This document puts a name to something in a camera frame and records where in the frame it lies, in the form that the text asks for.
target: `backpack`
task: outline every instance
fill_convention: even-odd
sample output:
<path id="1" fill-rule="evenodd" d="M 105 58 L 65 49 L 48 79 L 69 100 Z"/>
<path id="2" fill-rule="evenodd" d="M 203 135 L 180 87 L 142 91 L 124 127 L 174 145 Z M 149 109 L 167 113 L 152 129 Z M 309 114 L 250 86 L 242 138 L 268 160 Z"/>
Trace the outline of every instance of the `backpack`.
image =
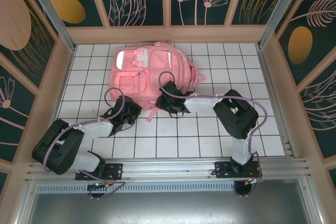
<path id="1" fill-rule="evenodd" d="M 121 89 L 143 111 L 151 111 L 146 120 L 151 122 L 160 110 L 155 103 L 161 95 L 159 74 L 163 71 L 174 74 L 175 84 L 182 93 L 194 91 L 196 85 L 205 80 L 205 76 L 198 73 L 196 65 L 180 50 L 167 43 L 156 42 L 118 50 L 114 55 L 110 88 Z M 170 80 L 173 77 L 167 73 L 162 75 L 161 83 Z M 111 90 L 110 95 L 116 101 L 120 93 Z"/>

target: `enclosure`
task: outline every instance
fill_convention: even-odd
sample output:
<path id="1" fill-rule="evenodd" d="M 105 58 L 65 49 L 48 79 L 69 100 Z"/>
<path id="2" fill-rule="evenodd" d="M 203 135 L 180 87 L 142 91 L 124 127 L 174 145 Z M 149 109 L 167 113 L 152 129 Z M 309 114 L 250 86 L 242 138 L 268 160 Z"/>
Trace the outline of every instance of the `enclosure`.
<path id="1" fill-rule="evenodd" d="M 335 0 L 0 5 L 1 223 L 336 220 Z M 197 94 L 234 89 L 266 108 L 252 141 L 264 181 L 248 198 L 233 194 L 236 179 L 211 173 L 233 147 L 220 120 L 206 113 L 171 118 L 159 111 L 148 123 L 149 112 L 141 112 L 131 128 L 82 144 L 81 151 L 122 164 L 126 185 L 108 204 L 87 197 L 92 182 L 46 173 L 32 159 L 55 119 L 81 123 L 109 108 L 104 94 L 117 50 L 157 41 L 205 75 Z M 264 113 L 255 108 L 260 124 Z"/>

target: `pink backpack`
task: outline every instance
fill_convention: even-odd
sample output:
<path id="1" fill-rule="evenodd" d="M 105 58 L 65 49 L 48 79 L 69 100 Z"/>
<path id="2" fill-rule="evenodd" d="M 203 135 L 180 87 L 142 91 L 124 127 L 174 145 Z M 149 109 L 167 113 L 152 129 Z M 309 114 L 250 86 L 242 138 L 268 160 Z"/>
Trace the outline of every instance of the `pink backpack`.
<path id="1" fill-rule="evenodd" d="M 196 65 L 181 51 L 167 43 L 156 42 L 117 51 L 112 65 L 110 88 L 121 89 L 143 111 L 152 111 L 147 118 L 150 122 L 160 110 L 155 103 L 161 95 L 159 74 L 163 71 L 174 74 L 175 84 L 182 93 L 194 91 L 196 85 L 205 80 L 205 76 L 198 73 Z M 170 80 L 172 76 L 168 73 L 161 78 L 163 84 Z M 120 95 L 116 90 L 111 90 L 110 94 L 114 101 Z"/>

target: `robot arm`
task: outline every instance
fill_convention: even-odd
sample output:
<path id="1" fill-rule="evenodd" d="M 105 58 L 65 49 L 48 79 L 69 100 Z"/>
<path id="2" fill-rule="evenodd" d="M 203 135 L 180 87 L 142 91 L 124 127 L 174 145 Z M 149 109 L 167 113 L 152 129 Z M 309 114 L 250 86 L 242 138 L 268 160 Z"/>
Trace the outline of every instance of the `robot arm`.
<path id="1" fill-rule="evenodd" d="M 156 102 L 157 107 L 169 113 L 205 112 L 216 115 L 233 138 L 233 161 L 243 166 L 251 160 L 247 136 L 256 126 L 258 113 L 247 101 L 220 99 L 217 96 L 199 98 L 195 97 L 195 94 L 191 95 L 191 92 L 183 94 L 172 81 L 168 82 L 164 89 L 170 94 L 185 96 L 185 99 L 174 98 L 162 92 Z M 241 97 L 235 90 L 229 90 L 225 95 Z"/>
<path id="2" fill-rule="evenodd" d="M 108 118 L 120 109 L 121 97 L 117 99 L 114 108 L 110 108 L 102 118 Z M 52 149 L 47 159 L 47 167 L 58 175 L 67 171 L 86 170 L 95 172 L 98 177 L 104 172 L 105 160 L 93 152 L 78 151 L 82 143 L 99 137 L 109 137 L 122 130 L 125 124 L 133 125 L 141 112 L 130 97 L 125 97 L 124 107 L 118 116 L 109 120 L 101 121 L 102 118 L 93 120 L 91 123 L 79 125 L 66 132 L 60 142 Z M 43 163 L 47 151 L 57 137 L 70 124 L 62 119 L 52 123 L 47 132 L 35 146 L 32 158 Z"/>

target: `white tiled floor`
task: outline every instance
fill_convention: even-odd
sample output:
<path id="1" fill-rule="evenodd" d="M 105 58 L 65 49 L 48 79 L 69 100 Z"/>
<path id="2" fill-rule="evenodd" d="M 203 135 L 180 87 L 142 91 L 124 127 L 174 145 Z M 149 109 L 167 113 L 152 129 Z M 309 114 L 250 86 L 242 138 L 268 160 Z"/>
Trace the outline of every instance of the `white tiled floor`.
<path id="1" fill-rule="evenodd" d="M 58 117 L 69 123 L 97 118 L 109 107 L 104 102 L 115 52 L 126 44 L 79 45 L 72 64 Z M 284 156 L 274 112 L 253 44 L 179 43 L 175 47 L 192 59 L 207 79 L 200 94 L 223 94 L 229 89 L 260 102 L 269 119 L 255 133 L 252 150 L 260 156 Z M 263 120 L 259 107 L 258 123 Z M 142 112 L 137 123 L 116 136 L 97 138 L 81 145 L 105 158 L 225 157 L 232 154 L 232 138 L 220 121 L 209 114 L 191 113 L 170 118 L 160 111 L 151 123 Z"/>

